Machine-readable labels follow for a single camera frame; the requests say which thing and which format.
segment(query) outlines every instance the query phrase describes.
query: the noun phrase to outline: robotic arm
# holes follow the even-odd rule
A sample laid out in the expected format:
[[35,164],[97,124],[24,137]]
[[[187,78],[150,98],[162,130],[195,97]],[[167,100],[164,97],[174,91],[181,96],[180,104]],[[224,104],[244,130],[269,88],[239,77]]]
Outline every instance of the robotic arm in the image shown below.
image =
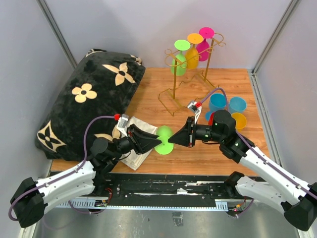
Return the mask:
[[[317,183],[309,185],[266,157],[253,142],[235,131],[235,120],[229,112],[217,111],[212,125],[199,125],[196,112],[200,114],[201,108],[197,109],[195,103],[190,107],[196,116],[188,117],[169,142],[186,147],[193,147],[196,140],[218,142],[224,156],[255,171],[270,184],[264,185],[234,172],[225,181],[230,197],[240,194],[266,203],[283,213],[293,226],[307,231],[317,217]],[[161,143],[157,135],[141,131],[134,124],[126,128],[126,122],[126,116],[122,115],[117,126],[126,137],[113,142],[97,138],[83,165],[38,181],[25,179],[10,201],[21,227],[36,223],[52,208],[70,199],[100,194],[105,189],[104,175],[114,168],[123,154],[131,150],[143,154]]]

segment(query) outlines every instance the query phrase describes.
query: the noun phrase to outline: floral pillow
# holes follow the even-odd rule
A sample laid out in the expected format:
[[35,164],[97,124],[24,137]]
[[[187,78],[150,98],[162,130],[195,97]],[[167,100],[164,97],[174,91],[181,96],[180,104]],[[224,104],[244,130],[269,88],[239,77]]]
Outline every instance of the floral pillow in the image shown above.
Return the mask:
[[[144,72],[140,58],[90,50],[60,92],[37,132],[35,145],[48,159],[83,160],[83,137],[89,122],[98,116],[124,113]],[[87,148],[97,137],[119,138],[115,125],[111,119],[94,122]]]

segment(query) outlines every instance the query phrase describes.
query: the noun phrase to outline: wooden table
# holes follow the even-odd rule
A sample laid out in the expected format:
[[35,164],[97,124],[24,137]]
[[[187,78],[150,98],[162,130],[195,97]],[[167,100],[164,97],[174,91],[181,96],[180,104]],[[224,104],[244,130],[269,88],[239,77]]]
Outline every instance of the wooden table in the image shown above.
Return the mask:
[[[189,81],[195,73],[197,71],[188,70],[184,76],[178,77],[177,83],[179,84],[181,80]],[[234,96],[240,96],[246,100],[247,109],[244,115],[248,122],[242,130],[242,134],[269,155],[247,71],[245,69],[209,69],[208,79],[213,84],[222,87],[229,100]],[[170,68],[147,68],[126,114],[155,126],[168,125],[174,132],[177,132],[183,127],[187,117],[192,116],[192,113],[188,109],[183,109],[172,117],[159,102],[159,92],[172,87],[173,75]],[[195,83],[188,83],[186,87],[188,89],[182,89],[181,93],[176,91],[176,96],[185,98],[187,103],[207,93],[206,88]],[[205,120],[207,111],[208,102],[203,105],[203,112],[198,123],[207,124]],[[77,163],[55,160],[52,170],[63,171]],[[219,151],[218,145],[205,145],[200,142],[197,142],[193,148],[174,145],[172,153],[164,156],[153,150],[137,171],[121,162],[113,169],[113,172],[119,173],[187,175],[229,175],[233,171],[239,171],[249,176],[256,175],[251,170],[224,157]]]

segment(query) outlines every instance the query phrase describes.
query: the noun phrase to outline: white wall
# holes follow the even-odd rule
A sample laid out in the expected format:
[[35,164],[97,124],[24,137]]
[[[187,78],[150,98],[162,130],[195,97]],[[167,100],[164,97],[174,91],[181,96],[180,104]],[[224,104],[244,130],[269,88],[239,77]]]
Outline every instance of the white wall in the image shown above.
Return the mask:
[[102,48],[140,56],[146,67],[165,67],[165,49],[209,26],[227,43],[211,60],[219,68],[253,68],[289,2],[47,0],[77,61],[90,48]]
[[35,0],[1,0],[0,32],[0,237],[15,238],[9,201],[48,169],[34,138],[72,68]]
[[310,183],[317,181],[316,9],[316,0],[301,1],[258,72],[282,163]]

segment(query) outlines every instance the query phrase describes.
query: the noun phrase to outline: metal floor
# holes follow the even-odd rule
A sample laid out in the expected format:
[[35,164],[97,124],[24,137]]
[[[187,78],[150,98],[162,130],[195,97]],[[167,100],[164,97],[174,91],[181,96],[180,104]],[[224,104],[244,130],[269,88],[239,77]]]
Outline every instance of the metal floor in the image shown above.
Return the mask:
[[172,211],[105,210],[83,215],[55,208],[45,215],[52,231],[38,223],[33,238],[299,238],[282,214],[255,202],[241,218],[225,212],[184,211],[183,219]]

